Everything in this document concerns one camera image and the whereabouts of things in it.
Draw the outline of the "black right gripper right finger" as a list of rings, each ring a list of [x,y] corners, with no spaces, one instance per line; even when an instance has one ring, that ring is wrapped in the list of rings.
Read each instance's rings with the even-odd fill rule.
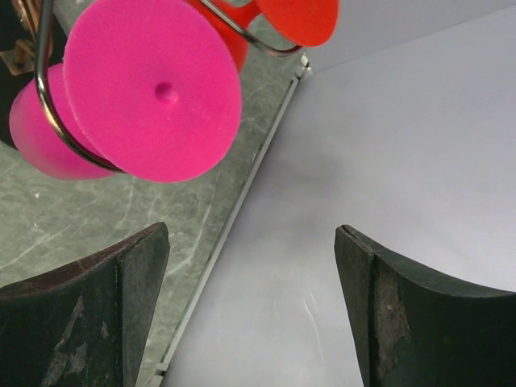
[[[441,273],[348,225],[334,249],[364,385],[514,385],[513,292]]]

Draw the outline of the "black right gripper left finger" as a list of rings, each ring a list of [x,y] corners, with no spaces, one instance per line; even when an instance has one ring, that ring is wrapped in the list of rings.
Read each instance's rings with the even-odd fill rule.
[[[3,386],[134,386],[169,260],[155,223],[1,288]]]

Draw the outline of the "magenta plastic wine glass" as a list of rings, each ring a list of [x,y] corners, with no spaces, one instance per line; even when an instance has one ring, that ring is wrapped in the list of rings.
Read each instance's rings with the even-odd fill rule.
[[[90,152],[158,183],[187,181],[229,151],[239,73],[214,27],[184,1],[96,1],[48,70],[58,115]]]

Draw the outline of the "red plastic wine glass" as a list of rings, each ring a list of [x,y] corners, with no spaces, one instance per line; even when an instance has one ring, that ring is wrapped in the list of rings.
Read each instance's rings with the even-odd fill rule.
[[[317,47],[332,36],[339,17],[339,1],[248,1],[235,6],[227,1],[191,1],[223,38],[235,66],[241,70],[253,45],[270,56],[289,56],[303,47]],[[274,48],[256,38],[248,26],[263,15],[277,32],[293,43]]]

